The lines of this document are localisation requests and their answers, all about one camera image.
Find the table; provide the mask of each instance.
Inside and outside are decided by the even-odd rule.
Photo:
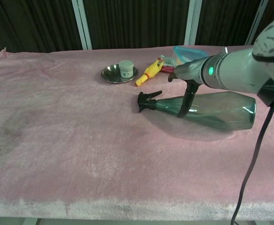
[[[0,217],[231,218],[268,109],[256,98],[251,130],[220,132],[138,113],[140,91],[181,96],[184,81],[168,83],[160,73],[135,87],[100,76],[121,60],[141,74],[161,54],[171,56],[172,47],[0,52]],[[207,92],[217,90],[200,86]],[[237,219],[274,219],[274,118]]]

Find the rubber chicken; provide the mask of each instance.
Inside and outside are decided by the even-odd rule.
[[[164,61],[162,60],[159,66],[157,65],[158,62],[159,60],[156,60],[153,64],[146,68],[143,75],[135,82],[135,85],[137,87],[142,86],[147,79],[153,78],[158,72],[160,72],[164,64]]]

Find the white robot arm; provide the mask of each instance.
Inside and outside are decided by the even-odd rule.
[[[222,52],[177,66],[169,81],[174,78],[185,80],[189,88],[178,117],[187,114],[191,98],[201,84],[253,93],[269,106],[274,100],[274,21],[260,33],[253,48]]]

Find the stainless steel plate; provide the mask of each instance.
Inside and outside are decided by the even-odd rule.
[[[120,69],[118,64],[110,65],[103,69],[101,72],[101,76],[103,79],[105,79],[107,82],[110,83],[124,83],[131,81],[138,75],[138,70],[134,67],[133,68],[133,76],[130,78],[122,78],[120,76]]]

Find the dark curtain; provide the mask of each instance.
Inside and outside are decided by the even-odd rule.
[[[82,49],[71,0],[0,0],[0,50]]]
[[[196,45],[244,45],[260,0],[203,0]]]
[[[93,49],[183,45],[189,0],[84,0]]]
[[[266,9],[264,11],[264,14],[262,16],[262,19],[259,22],[257,31],[255,32],[252,44],[254,43],[257,36],[262,32],[262,30],[266,28],[268,24],[271,23],[273,20],[274,20],[274,0],[269,0],[269,2],[267,3]]]

